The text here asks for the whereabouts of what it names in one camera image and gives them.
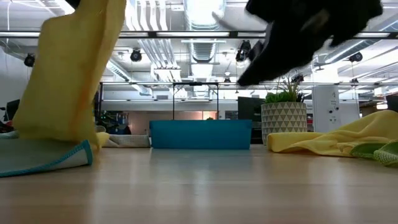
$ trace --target yellow cloth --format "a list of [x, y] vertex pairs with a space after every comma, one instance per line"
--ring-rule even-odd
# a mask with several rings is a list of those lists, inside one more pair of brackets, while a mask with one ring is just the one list
[[91, 103], [124, 22], [126, 0], [81, 0], [43, 23], [39, 54], [14, 126], [25, 139], [99, 146]]
[[365, 142], [398, 139], [398, 113], [379, 111], [329, 133], [274, 133], [267, 147], [274, 152], [309, 150], [323, 156], [351, 157], [349, 152]]

